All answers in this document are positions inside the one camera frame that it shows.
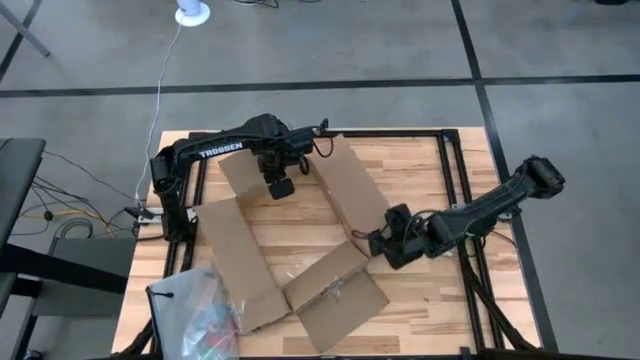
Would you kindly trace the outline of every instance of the metal chair leg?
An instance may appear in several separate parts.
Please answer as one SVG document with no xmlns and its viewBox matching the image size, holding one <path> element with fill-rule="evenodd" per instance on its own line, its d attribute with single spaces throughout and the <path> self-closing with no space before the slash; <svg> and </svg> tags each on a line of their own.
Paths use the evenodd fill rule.
<svg viewBox="0 0 640 360">
<path fill-rule="evenodd" d="M 22 22 L 20 22 L 20 20 L 18 20 L 2 2 L 0 2 L 0 14 L 2 14 L 7 21 L 9 21 L 9 23 L 11 23 L 11 25 L 13 25 L 13 27 L 15 27 L 16 30 L 18 30 L 18 32 L 22 34 L 22 36 L 24 36 L 24 38 L 27 39 L 31 45 L 38 50 L 38 52 L 40 52 L 40 54 L 42 54 L 42 56 L 49 56 L 49 50 L 42 45 L 42 43 L 31 33 L 31 31 L 29 31 L 29 29 L 22 25 Z"/>
</svg>

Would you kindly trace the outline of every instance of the cardboard flap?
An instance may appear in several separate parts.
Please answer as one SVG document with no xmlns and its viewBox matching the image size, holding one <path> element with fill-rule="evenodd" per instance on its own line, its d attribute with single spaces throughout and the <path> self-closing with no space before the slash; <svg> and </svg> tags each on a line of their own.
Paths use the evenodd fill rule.
<svg viewBox="0 0 640 360">
<path fill-rule="evenodd" d="M 238 151 L 218 162 L 231 189 L 243 203 L 249 203 L 269 194 L 269 188 L 258 167 L 258 158 L 250 150 Z M 292 180 L 302 175 L 298 166 L 285 169 Z"/>
<path fill-rule="evenodd" d="M 198 231 L 213 249 L 213 264 L 238 313 L 240 330 L 251 331 L 289 313 L 238 201 L 232 198 L 198 206 L 195 212 Z"/>
<path fill-rule="evenodd" d="M 369 274 L 361 271 L 340 287 L 339 294 L 321 297 L 298 316 L 313 345 L 323 353 L 377 315 L 388 303 Z"/>
<path fill-rule="evenodd" d="M 364 269 L 367 261 L 351 242 L 344 242 L 291 280 L 284 287 L 284 296 L 294 312 L 300 311 L 332 284 Z"/>
<path fill-rule="evenodd" d="M 333 139 L 333 154 L 321 158 L 309 156 L 311 171 L 323 187 L 333 211 L 340 217 L 347 236 L 367 256 L 371 255 L 367 240 L 353 236 L 353 230 L 365 234 L 382 228 L 389 202 L 378 189 L 367 169 L 343 136 Z"/>
</svg>

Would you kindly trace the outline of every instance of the wooden table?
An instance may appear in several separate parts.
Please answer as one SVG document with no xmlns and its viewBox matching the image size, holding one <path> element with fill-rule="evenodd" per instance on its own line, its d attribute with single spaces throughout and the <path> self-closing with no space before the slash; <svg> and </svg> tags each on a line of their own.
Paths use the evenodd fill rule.
<svg viewBox="0 0 640 360">
<path fill-rule="evenodd" d="M 474 198 L 498 184 L 483 128 L 459 129 Z M 160 147 L 186 138 L 187 131 L 164 132 Z M 407 203 L 412 212 L 424 208 L 446 209 L 447 195 L 437 143 L 434 138 L 352 138 L 351 144 L 392 205 Z M 448 151 L 455 164 L 453 151 Z M 215 158 L 209 162 L 203 202 L 233 196 Z M 192 198 L 195 169 L 191 176 Z M 458 175 L 453 166 L 453 174 Z M 459 181 L 456 191 L 461 199 Z M 149 206 L 160 206 L 151 192 Z M 247 209 L 263 254 L 280 285 L 301 273 L 347 238 L 313 177 L 296 184 L 296 193 L 282 200 L 267 199 Z M 507 225 L 497 231 L 511 238 Z M 160 234 L 159 225 L 143 228 L 140 236 Z M 149 319 L 145 287 L 162 277 L 168 243 L 146 241 L 137 245 L 129 285 L 113 342 L 118 351 L 129 345 Z M 534 345 L 539 344 L 525 282 L 514 246 L 490 235 L 485 247 L 493 290 L 500 308 Z M 197 239 L 194 266 L 209 264 L 211 250 Z M 380 256 L 368 272 L 389 298 L 389 305 L 360 326 L 332 353 L 339 355 L 457 354 L 461 346 L 473 351 L 473 336 L 457 256 L 422 258 L 396 271 Z M 491 345 L 486 311 L 480 305 L 483 331 Z M 315 354 L 306 332 L 290 315 L 254 335 L 239 337 L 241 356 L 291 356 Z"/>
</svg>

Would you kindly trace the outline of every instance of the clear plastic bag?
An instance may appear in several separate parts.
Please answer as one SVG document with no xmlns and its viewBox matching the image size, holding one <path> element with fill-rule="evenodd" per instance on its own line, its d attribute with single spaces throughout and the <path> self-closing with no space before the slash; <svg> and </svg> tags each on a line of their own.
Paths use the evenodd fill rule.
<svg viewBox="0 0 640 360">
<path fill-rule="evenodd" d="M 210 268 L 195 268 L 147 288 L 154 332 L 165 359 L 238 358 L 226 292 Z"/>
</svg>

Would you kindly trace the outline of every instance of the yellow wire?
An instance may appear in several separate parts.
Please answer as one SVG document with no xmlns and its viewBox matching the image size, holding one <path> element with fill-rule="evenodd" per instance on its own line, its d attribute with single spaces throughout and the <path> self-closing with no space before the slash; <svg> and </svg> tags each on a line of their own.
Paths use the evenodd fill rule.
<svg viewBox="0 0 640 360">
<path fill-rule="evenodd" d="M 97 219 L 98 221 L 100 221 L 102 226 L 104 226 L 104 228 L 107 230 L 107 232 L 109 233 L 109 236 L 111 236 L 113 238 L 113 232 L 109 228 L 109 225 L 107 225 L 106 222 L 102 221 L 102 219 L 100 218 L 100 216 L 98 216 L 98 214 L 94 214 L 94 213 L 92 213 L 90 211 L 85 211 L 85 210 L 58 211 L 58 212 L 53 213 L 53 216 L 75 215 L 75 214 L 87 215 L 87 216 L 90 216 L 90 217 L 92 217 L 94 219 Z M 35 215 L 28 215 L 28 214 L 24 214 L 22 216 L 24 216 L 26 218 L 29 218 L 29 219 L 42 219 L 42 216 L 35 216 Z"/>
</svg>

